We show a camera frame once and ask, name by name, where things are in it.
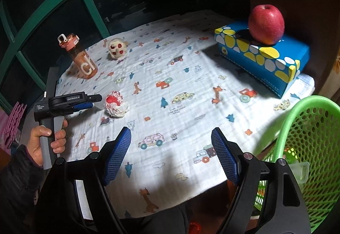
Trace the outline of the dark sleeve forearm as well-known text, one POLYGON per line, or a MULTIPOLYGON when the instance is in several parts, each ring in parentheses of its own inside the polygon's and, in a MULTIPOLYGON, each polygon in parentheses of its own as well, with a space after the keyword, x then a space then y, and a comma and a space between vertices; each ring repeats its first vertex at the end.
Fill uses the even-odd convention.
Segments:
POLYGON ((29 233, 35 217, 34 197, 44 176, 43 168, 20 145, 1 170, 1 233, 29 233))

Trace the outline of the person's left hand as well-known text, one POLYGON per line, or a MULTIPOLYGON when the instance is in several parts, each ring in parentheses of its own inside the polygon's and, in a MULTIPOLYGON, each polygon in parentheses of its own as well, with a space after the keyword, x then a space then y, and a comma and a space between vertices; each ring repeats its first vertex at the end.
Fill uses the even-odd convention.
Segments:
MULTIPOLYGON (((63 121, 63 127, 61 130, 55 133, 55 141, 51 143, 51 149, 54 153, 60 154, 65 151, 66 144, 66 131, 65 127, 68 126, 67 120, 63 121)), ((27 152, 31 156, 32 160, 41 167, 43 165, 43 155, 40 146, 40 137, 49 137, 52 134, 52 130, 45 126, 37 126, 31 130, 31 135, 27 144, 27 152)))

